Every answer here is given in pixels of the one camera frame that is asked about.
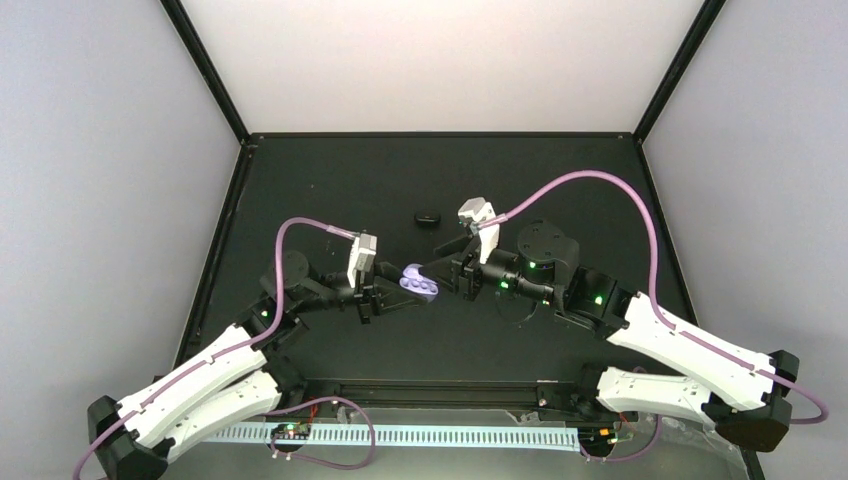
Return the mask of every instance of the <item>black base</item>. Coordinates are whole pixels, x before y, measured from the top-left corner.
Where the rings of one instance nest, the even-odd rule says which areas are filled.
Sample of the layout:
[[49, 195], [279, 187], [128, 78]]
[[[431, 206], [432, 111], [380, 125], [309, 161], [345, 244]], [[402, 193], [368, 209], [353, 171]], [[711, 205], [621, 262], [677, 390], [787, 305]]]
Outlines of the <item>black base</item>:
[[[88, 407], [88, 441], [94, 442], [118, 420], [115, 400], [101, 397]], [[106, 438], [95, 455], [110, 480], [155, 480], [165, 473], [165, 459], [170, 444], [167, 442], [150, 449], [137, 444], [133, 435], [121, 427]]]

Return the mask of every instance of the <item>black metal frame edge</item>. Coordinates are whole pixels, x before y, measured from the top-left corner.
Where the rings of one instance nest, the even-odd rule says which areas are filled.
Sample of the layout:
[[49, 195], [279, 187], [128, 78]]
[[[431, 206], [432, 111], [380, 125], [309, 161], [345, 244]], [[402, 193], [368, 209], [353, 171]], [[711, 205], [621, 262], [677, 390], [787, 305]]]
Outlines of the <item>black metal frame edge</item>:
[[709, 32], [713, 21], [715, 21], [721, 11], [721, 7], [724, 6], [724, 2], [725, 0], [705, 0], [704, 4], [701, 5], [701, 9], [695, 16], [695, 20], [689, 27], [689, 31], [686, 32], [686, 36], [683, 38], [683, 43], [677, 49], [677, 53], [671, 60], [671, 65], [666, 70], [665, 76], [663, 76], [659, 87], [657, 87], [657, 91], [654, 92], [648, 108], [645, 109], [642, 119], [639, 120], [639, 125], [633, 131], [633, 136], [636, 137], [637, 141], [644, 142], [648, 137], [651, 128], [653, 128], [654, 123], [656, 123], [665, 105], [671, 98], [674, 88], [683, 77], [686, 67], [689, 66], [692, 58], [694, 58], [695, 52], [698, 51], [698, 47], [701, 46], [701, 42], [707, 36], [707, 32]]
[[680, 269], [680, 258], [677, 256], [677, 251], [674, 249], [674, 243], [671, 241], [671, 233], [668, 230], [668, 223], [665, 220], [662, 204], [657, 194], [657, 187], [654, 184], [654, 177], [651, 175], [651, 168], [648, 165], [648, 159], [645, 157], [645, 151], [642, 149], [642, 144], [636, 137], [633, 137], [633, 147], [636, 148], [636, 155], [639, 157], [639, 164], [642, 167], [642, 173], [645, 175], [645, 182], [648, 184], [648, 193], [651, 195], [651, 202], [657, 212], [657, 223], [659, 234], [663, 242], [668, 246], [668, 251], [671, 254], [671, 268], [674, 271], [675, 280], [680, 285], [683, 293], [683, 305], [686, 308], [686, 319], [693, 325], [698, 325], [698, 319], [695, 316], [695, 308], [692, 306], [692, 299], [689, 298], [689, 288], [686, 286], [686, 281], [683, 279], [683, 270]]
[[267, 132], [254, 133], [261, 138], [468, 138], [468, 137], [521, 137], [521, 138], [618, 138], [632, 135], [630, 132]]
[[183, 39], [188, 53], [194, 59], [194, 63], [197, 65], [200, 75], [209, 87], [209, 91], [215, 97], [215, 101], [227, 119], [227, 123], [233, 129], [236, 139], [238, 139], [239, 143], [244, 144], [250, 137], [250, 133], [247, 131], [247, 127], [244, 126], [244, 122], [242, 122], [241, 116], [239, 116], [238, 110], [236, 110], [236, 106], [230, 98], [230, 94], [224, 88], [224, 83], [221, 81], [221, 77], [218, 76], [218, 71], [215, 70], [215, 66], [212, 64], [212, 59], [209, 58], [206, 48], [203, 47], [203, 42], [200, 41], [197, 30], [194, 29], [194, 25], [189, 20], [188, 12], [183, 7], [183, 3], [180, 0], [161, 0], [161, 2], [162, 6], [165, 7], [165, 11], [168, 12], [168, 16], [171, 18], [171, 23], [174, 24], [174, 28], [180, 34], [180, 38]]
[[186, 357], [186, 350], [190, 345], [198, 342], [197, 338], [200, 336], [203, 320], [206, 317], [206, 309], [212, 296], [212, 288], [218, 275], [221, 254], [227, 244], [227, 237], [230, 234], [233, 220], [235, 220], [236, 207], [238, 207], [239, 199], [244, 190], [256, 147], [257, 145], [253, 142], [248, 142], [242, 145], [239, 150], [233, 176], [227, 188], [227, 195], [224, 197], [224, 205], [221, 207], [221, 215], [218, 217], [218, 224], [215, 226], [215, 233], [212, 235], [212, 243], [209, 245], [209, 253], [206, 255], [206, 263], [203, 265], [203, 272], [200, 274], [200, 283], [197, 286], [197, 292], [194, 295], [194, 301], [191, 304], [186, 326], [180, 339], [174, 368], [182, 364], [184, 360], [188, 360], [188, 358], [184, 358]]
[[749, 480], [766, 480], [766, 474], [763, 472], [762, 465], [760, 465], [757, 452], [742, 450], [742, 461], [745, 462], [745, 467], [748, 470]]

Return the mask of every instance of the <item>black enclosure frame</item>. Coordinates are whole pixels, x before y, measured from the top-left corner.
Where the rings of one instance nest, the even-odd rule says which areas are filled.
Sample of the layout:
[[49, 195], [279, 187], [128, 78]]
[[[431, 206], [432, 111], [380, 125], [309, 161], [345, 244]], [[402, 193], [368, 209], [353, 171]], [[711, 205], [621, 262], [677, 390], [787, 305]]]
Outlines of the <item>black enclosure frame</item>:
[[[224, 200], [224, 205], [221, 210], [221, 214], [218, 219], [218, 224], [215, 228], [215, 233], [212, 238], [212, 243], [209, 248], [209, 253], [206, 258], [206, 262], [203, 267], [203, 271], [200, 278], [200, 283], [198, 285], [198, 289], [194, 298], [194, 301], [191, 306], [191, 310], [188, 316], [186, 328], [183, 334], [183, 338], [180, 342], [179, 351], [177, 354], [177, 365], [181, 364], [185, 360], [187, 360], [187, 346], [190, 343], [196, 341], [200, 336], [200, 332], [203, 326], [203, 321], [206, 316], [207, 306], [209, 305], [210, 297], [212, 294], [212, 287], [215, 283], [215, 277], [218, 271], [218, 267], [221, 261], [221, 255], [224, 251], [224, 247], [227, 242], [227, 238], [229, 232], [231, 230], [233, 220], [235, 218], [235, 211], [238, 204], [239, 197], [242, 193], [242, 190], [245, 185], [245, 181], [248, 176], [248, 172], [251, 167], [252, 159], [254, 156], [254, 152], [256, 151], [257, 145], [255, 141], [251, 137], [251, 133], [247, 130], [244, 122], [242, 121], [238, 110], [236, 109], [235, 104], [227, 93], [227, 89], [225, 88], [221, 77], [218, 75], [215, 66], [212, 63], [209, 54], [206, 52], [206, 49], [203, 47], [203, 43], [194, 29], [194, 26], [189, 19], [188, 13], [182, 5], [180, 0], [160, 0], [165, 11], [170, 17], [174, 27], [176, 28], [178, 34], [182, 38], [186, 48], [188, 49], [192, 59], [194, 60], [198, 71], [209, 87], [212, 96], [215, 101], [218, 103], [221, 112], [226, 118], [227, 122], [230, 125], [230, 128], [233, 131], [233, 134], [236, 136], [239, 144], [241, 145], [241, 150], [239, 152], [238, 159], [236, 161], [235, 170], [233, 172], [232, 179], [230, 180], [229, 187], [227, 189], [227, 194]], [[692, 308], [691, 301], [688, 296], [688, 290], [686, 288], [686, 284], [684, 282], [679, 262], [677, 262], [677, 254], [674, 252], [674, 247], [671, 242], [671, 237], [668, 232], [668, 226], [665, 221], [665, 217], [662, 213], [662, 208], [660, 206], [659, 198], [657, 197], [657, 191], [653, 184], [653, 179], [650, 173], [650, 169], [648, 166], [647, 159], [645, 158], [645, 153], [642, 149], [642, 144], [645, 139], [648, 137], [652, 127], [656, 123], [657, 119], [661, 115], [663, 108], [668, 103], [671, 98], [672, 93], [674, 92], [675, 87], [679, 83], [682, 78], [686, 68], [689, 63], [694, 58], [698, 47], [700, 46], [703, 39], [706, 37], [709, 32], [710, 27], [712, 26], [715, 19], [718, 17], [718, 14], [721, 11], [722, 6], [724, 5], [725, 0], [705, 0], [702, 4], [698, 14], [696, 15], [692, 25], [690, 26], [686, 36], [683, 39], [680, 47], [678, 48], [677, 53], [675, 54], [671, 64], [669, 65], [665, 75], [663, 76], [662, 81], [657, 87], [656, 92], [654, 93], [648, 107], [646, 108], [644, 114], [642, 115], [639, 124], [634, 128], [632, 132], [632, 141], [634, 144], [634, 148], [639, 157], [639, 161], [641, 164], [641, 168], [644, 172], [645, 178], [648, 182], [648, 186], [650, 188], [650, 200], [655, 205], [657, 209], [657, 214], [659, 217], [659, 228], [660, 235], [662, 236], [662, 240], [665, 241], [668, 248], [671, 250], [671, 255], [675, 259], [673, 263], [674, 274], [676, 276], [676, 281], [682, 287], [684, 293], [684, 301], [686, 307], [686, 315], [689, 319], [691, 319], [694, 323], [697, 324], [696, 316], [694, 309]], [[342, 135], [373, 135], [373, 134], [342, 134]], [[491, 135], [511, 135], [511, 133], [494, 133]], [[371, 385], [371, 388], [379, 388], [379, 382]], [[326, 385], [326, 381], [318, 382], [316, 388], [323, 388]], [[474, 401], [467, 403], [467, 406], [479, 406], [479, 405], [492, 405], [497, 402], [503, 402], [505, 408], [508, 408], [510, 394], [494, 394], [493, 398], [487, 399], [485, 396], [487, 395], [485, 389], [478, 393], [476, 397], [474, 397]], [[409, 399], [408, 396], [399, 395], [397, 398], [392, 397], [381, 397], [381, 399], [374, 404], [384, 404], [384, 405], [392, 405], [392, 406], [402, 406], [404, 401]], [[418, 405], [420, 403], [411, 402], [409, 405]], [[759, 460], [757, 458], [756, 452], [743, 450], [742, 456], [745, 461], [745, 464], [748, 469], [748, 476], [752, 480], [764, 480], [765, 475], [760, 466]]]

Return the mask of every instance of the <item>small black object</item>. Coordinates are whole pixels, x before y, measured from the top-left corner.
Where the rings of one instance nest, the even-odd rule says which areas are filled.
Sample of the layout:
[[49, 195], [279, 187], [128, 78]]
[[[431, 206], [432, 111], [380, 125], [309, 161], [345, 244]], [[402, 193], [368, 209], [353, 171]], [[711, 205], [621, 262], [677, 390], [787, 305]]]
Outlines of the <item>small black object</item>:
[[442, 216], [435, 210], [419, 210], [414, 218], [415, 224], [421, 228], [436, 228], [442, 221]]

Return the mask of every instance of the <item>gray wall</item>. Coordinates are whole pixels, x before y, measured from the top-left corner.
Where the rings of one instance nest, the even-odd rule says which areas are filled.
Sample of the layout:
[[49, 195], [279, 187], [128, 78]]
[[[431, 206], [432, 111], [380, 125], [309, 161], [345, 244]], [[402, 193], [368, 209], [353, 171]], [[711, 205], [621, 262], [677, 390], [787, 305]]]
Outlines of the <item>gray wall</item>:
[[2, 3], [0, 478], [169, 369], [237, 150], [159, 2]]
[[848, 3], [727, 2], [646, 144], [701, 322], [800, 356], [834, 411], [760, 456], [769, 479], [845, 475], [846, 85]]

